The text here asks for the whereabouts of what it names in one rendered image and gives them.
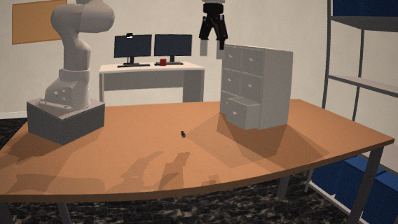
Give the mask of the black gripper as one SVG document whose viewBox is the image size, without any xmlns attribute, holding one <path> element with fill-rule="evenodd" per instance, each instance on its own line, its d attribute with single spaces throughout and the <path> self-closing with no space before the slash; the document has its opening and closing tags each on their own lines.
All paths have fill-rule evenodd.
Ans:
<svg viewBox="0 0 398 224">
<path fill-rule="evenodd" d="M 224 60 L 225 40 L 228 39 L 226 24 L 224 21 L 224 6 L 220 3 L 204 3 L 203 12 L 207 16 L 203 16 L 203 22 L 200 29 L 200 56 L 207 56 L 208 36 L 212 28 L 217 35 L 217 60 Z M 205 26 L 204 26 L 205 24 Z"/>
</svg>

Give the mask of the grey small chest of drawers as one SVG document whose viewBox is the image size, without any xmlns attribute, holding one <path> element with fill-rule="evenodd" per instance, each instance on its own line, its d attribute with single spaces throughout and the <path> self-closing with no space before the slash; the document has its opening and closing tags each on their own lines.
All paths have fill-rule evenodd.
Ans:
<svg viewBox="0 0 398 224">
<path fill-rule="evenodd" d="M 238 45 L 225 44 L 229 47 L 237 47 Z M 292 68 L 293 68 L 293 52 L 285 50 L 274 50 L 272 48 L 263 49 L 262 47 L 255 47 L 249 45 L 238 46 L 242 47 L 241 50 L 241 68 L 234 69 L 227 66 L 221 68 L 221 94 L 223 91 L 230 92 L 222 89 L 222 76 L 224 69 L 233 69 L 240 71 L 240 93 L 241 93 L 241 80 L 242 73 L 255 74 L 263 76 L 262 81 L 262 92 L 261 101 L 251 99 L 249 97 L 242 96 L 240 94 L 233 93 L 239 97 L 251 99 L 252 101 L 261 103 L 260 116 L 259 116 L 259 127 L 258 130 L 262 130 L 269 127 L 276 127 L 279 125 L 286 125 L 289 115 L 289 103 L 291 96 L 291 80 L 292 80 Z M 242 70 L 242 51 L 243 48 L 263 50 L 263 75 L 252 73 Z"/>
</svg>

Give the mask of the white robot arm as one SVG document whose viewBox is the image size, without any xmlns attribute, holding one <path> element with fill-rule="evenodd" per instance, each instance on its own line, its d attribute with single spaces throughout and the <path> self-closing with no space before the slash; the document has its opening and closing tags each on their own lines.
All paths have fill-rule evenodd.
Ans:
<svg viewBox="0 0 398 224">
<path fill-rule="evenodd" d="M 114 10 L 102 0 L 76 0 L 53 10 L 50 21 L 62 39 L 64 68 L 47 87 L 40 105 L 68 112 L 89 107 L 91 49 L 78 33 L 107 32 L 114 20 Z"/>
</svg>

